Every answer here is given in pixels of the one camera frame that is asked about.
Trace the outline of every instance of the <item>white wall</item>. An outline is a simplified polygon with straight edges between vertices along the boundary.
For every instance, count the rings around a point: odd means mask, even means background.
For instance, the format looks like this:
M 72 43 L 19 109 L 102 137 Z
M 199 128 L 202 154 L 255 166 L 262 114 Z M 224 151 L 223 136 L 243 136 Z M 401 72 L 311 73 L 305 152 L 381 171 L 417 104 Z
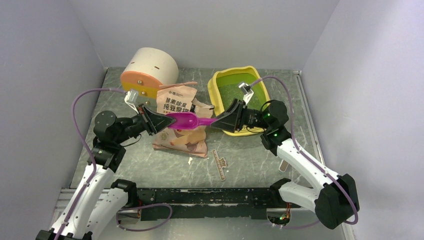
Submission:
M 0 239 L 32 240 L 49 229 L 81 152 L 72 100 L 103 76 L 67 1 L 0 1 Z M 77 106 L 84 133 L 96 99 Z
M 340 0 L 303 69 L 325 161 L 356 180 L 358 240 L 424 237 L 423 13 Z
M 105 66 L 137 49 L 180 67 L 303 68 L 339 0 L 71 0 Z

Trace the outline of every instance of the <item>black joint housing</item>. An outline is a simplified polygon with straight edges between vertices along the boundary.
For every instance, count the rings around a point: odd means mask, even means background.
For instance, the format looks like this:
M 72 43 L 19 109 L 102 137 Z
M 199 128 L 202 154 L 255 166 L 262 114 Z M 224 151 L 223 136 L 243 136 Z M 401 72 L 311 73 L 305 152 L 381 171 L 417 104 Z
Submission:
M 110 188 L 122 189 L 124 192 L 128 193 L 128 202 L 125 205 L 126 208 L 135 208 L 140 206 L 139 195 L 137 194 L 137 185 L 135 182 L 125 179 L 117 179 L 112 183 Z
M 95 163 L 102 165 L 104 169 L 111 169 L 114 173 L 117 172 L 119 165 L 125 155 L 125 148 L 119 144 L 104 144 L 97 142 L 92 148 Z M 91 164 L 91 158 L 88 159 L 88 164 Z
M 77 238 L 73 238 L 70 234 L 68 233 L 67 236 L 60 235 L 58 240 L 92 240 L 92 235 L 93 235 L 93 233 L 89 231 L 85 233 L 82 238 L 77 239 Z M 40 230 L 37 236 L 35 237 L 35 240 L 53 240 L 55 239 L 55 236 L 56 236 L 56 233 L 54 233 L 53 231 Z
M 345 174 L 339 177 L 337 182 L 352 199 L 356 211 L 359 211 L 358 193 L 353 177 Z M 318 199 L 315 200 L 315 214 L 324 226 L 335 229 L 353 216 L 354 211 L 342 191 L 332 182 L 321 189 Z
M 290 180 L 288 178 L 283 178 L 283 179 L 280 179 L 280 180 L 276 181 L 275 183 L 273 183 L 269 187 L 269 189 L 272 192 L 272 201 L 275 202 L 276 205 L 279 205 L 280 206 L 280 205 L 283 205 L 284 204 L 284 201 L 281 198 L 281 195 L 280 195 L 279 190 L 280 190 L 281 186 L 283 186 L 284 184 L 289 183 L 291 181 L 292 180 Z

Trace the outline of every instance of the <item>pink scoop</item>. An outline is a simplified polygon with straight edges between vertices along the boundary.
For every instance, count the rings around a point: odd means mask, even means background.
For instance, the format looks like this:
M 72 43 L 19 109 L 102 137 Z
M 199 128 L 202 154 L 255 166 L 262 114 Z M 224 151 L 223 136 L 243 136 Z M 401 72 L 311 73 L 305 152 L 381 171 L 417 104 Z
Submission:
M 170 129 L 195 129 L 198 126 L 209 126 L 216 121 L 215 118 L 198 117 L 192 112 L 173 112 L 167 116 L 176 119 L 176 122 L 168 126 Z

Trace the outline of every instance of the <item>paper bag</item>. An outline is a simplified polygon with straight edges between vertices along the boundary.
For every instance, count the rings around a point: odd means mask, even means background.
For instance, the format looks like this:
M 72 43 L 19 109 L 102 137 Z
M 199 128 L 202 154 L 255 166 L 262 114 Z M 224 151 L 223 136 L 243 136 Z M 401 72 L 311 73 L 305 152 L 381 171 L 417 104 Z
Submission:
M 210 118 L 214 106 L 199 102 L 196 98 L 197 90 L 189 86 L 177 86 L 159 90 L 157 92 L 157 112 L 162 114 L 193 112 L 199 118 Z M 205 143 L 206 126 L 195 129 L 165 128 L 156 135 L 152 146 L 157 149 L 175 149 L 205 158 L 208 148 Z

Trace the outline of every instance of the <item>yellow litter box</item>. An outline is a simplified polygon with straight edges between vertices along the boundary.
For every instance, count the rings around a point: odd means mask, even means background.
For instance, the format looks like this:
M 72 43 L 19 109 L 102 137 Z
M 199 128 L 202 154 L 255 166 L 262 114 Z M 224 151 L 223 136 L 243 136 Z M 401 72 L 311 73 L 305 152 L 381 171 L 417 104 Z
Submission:
M 251 84 L 259 78 L 259 73 L 253 66 L 233 67 L 215 72 L 207 83 L 210 101 L 215 106 L 215 115 L 218 116 L 224 112 L 233 102 L 234 98 L 243 99 L 243 93 L 238 87 L 239 83 L 245 82 Z M 270 96 L 263 82 L 256 84 L 252 89 L 254 95 L 247 106 L 252 109 L 260 110 L 261 106 L 266 101 L 270 100 Z M 248 131 L 246 128 L 234 133 L 228 131 L 223 132 L 230 136 L 237 137 L 249 136 L 263 131 L 261 128 L 256 127 L 250 128 L 249 130 L 252 132 Z

